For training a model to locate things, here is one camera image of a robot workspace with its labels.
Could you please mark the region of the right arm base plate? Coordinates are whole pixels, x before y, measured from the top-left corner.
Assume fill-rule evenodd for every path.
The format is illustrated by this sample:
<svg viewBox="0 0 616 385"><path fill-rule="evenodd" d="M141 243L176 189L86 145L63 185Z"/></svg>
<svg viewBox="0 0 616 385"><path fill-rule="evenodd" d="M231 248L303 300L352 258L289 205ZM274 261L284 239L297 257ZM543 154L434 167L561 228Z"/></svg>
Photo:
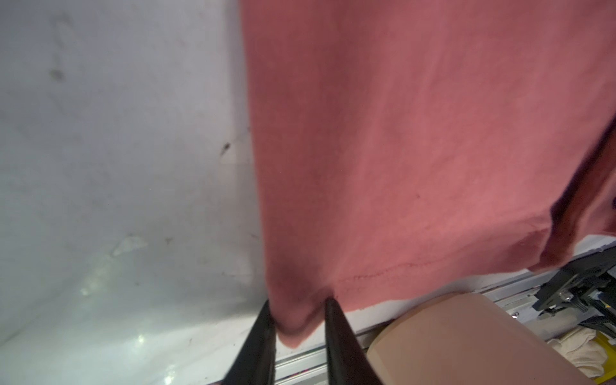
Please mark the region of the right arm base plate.
<svg viewBox="0 0 616 385"><path fill-rule="evenodd" d="M579 325L615 339L615 244L563 266L535 298L533 309L540 314L555 316L566 309L589 313Z"/></svg>

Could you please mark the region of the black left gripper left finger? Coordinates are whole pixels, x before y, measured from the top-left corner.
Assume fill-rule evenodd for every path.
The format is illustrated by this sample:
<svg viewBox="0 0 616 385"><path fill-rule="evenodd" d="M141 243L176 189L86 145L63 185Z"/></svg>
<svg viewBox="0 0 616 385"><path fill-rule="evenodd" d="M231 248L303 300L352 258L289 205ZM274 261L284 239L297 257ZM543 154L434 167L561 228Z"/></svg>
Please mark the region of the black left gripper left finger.
<svg viewBox="0 0 616 385"><path fill-rule="evenodd" d="M266 301L221 384L274 384L276 340L276 325Z"/></svg>

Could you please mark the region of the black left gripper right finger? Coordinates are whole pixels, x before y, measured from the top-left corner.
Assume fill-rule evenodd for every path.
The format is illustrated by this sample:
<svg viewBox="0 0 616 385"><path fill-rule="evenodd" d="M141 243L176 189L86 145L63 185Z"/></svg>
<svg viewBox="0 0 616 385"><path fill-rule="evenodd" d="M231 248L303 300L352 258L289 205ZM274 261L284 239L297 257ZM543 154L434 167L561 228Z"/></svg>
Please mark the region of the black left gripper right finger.
<svg viewBox="0 0 616 385"><path fill-rule="evenodd" d="M340 304L333 297L325 301L325 337L329 384L382 384L367 361Z"/></svg>

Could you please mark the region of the dark red tank top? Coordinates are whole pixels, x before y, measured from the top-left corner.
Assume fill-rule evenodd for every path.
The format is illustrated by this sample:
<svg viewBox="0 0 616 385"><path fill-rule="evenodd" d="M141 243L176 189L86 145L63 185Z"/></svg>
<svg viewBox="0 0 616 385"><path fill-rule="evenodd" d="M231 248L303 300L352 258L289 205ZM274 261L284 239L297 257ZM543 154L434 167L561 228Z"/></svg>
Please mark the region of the dark red tank top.
<svg viewBox="0 0 616 385"><path fill-rule="evenodd" d="M244 1L280 340L615 234L612 1Z"/></svg>

